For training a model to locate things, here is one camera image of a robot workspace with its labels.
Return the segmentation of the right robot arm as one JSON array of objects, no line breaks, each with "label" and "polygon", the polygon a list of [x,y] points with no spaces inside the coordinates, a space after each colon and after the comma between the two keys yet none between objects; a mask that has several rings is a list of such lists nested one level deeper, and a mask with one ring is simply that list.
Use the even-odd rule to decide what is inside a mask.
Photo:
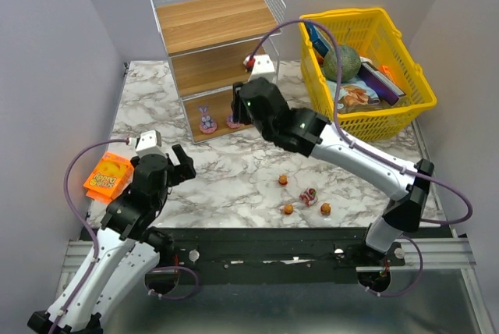
[{"label": "right robot arm", "polygon": [[385,254],[403,233],[419,229],[434,166],[400,160],[354,137],[345,139],[324,115],[291,108],[278,87],[264,78],[232,87],[238,123],[252,124],[262,138],[285,151],[336,165],[374,185],[389,197],[384,212],[369,226],[366,247]]}]

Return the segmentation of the orange burger toy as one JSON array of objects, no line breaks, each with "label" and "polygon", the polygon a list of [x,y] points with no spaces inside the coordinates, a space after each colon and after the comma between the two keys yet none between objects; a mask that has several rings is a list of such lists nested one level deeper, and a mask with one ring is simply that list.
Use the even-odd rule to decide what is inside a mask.
[{"label": "orange burger toy", "polygon": [[294,212],[294,208],[292,204],[285,204],[281,210],[283,215],[291,215]]}]

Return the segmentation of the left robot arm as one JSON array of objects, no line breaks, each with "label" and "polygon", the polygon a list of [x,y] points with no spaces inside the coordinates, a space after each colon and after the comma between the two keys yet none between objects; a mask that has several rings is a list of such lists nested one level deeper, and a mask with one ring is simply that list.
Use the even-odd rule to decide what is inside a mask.
[{"label": "left robot arm", "polygon": [[35,333],[102,333],[103,324],[129,291],[160,261],[178,275],[183,267],[174,240],[152,225],[171,189],[196,175],[182,146],[174,164],[155,143],[139,140],[131,183],[108,204],[93,246],[73,279],[45,311],[27,322]]}]

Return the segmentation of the red white cake toy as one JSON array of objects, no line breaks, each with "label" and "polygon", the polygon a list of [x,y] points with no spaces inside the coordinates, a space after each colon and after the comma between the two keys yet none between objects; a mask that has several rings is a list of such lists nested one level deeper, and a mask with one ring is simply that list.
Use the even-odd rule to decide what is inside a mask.
[{"label": "red white cake toy", "polygon": [[300,195],[299,199],[305,204],[305,206],[310,207],[317,202],[317,191],[312,188],[306,188]]}]

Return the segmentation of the purple bunny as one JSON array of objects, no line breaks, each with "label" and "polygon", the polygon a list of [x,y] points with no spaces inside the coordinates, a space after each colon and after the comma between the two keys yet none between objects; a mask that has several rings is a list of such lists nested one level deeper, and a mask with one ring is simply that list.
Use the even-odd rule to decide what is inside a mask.
[{"label": "purple bunny", "polygon": [[208,106],[199,106],[198,110],[200,111],[200,132],[204,134],[214,133],[217,130],[218,125],[213,117],[209,114]]},{"label": "purple bunny", "polygon": [[229,115],[229,116],[227,117],[227,119],[226,119],[226,124],[227,124],[227,126],[228,126],[229,128],[231,128],[231,129],[238,129],[238,128],[241,126],[241,124],[240,124],[240,123],[238,123],[238,122],[236,122],[236,121],[234,120],[234,118],[233,118],[233,114],[231,114],[231,115]]}]

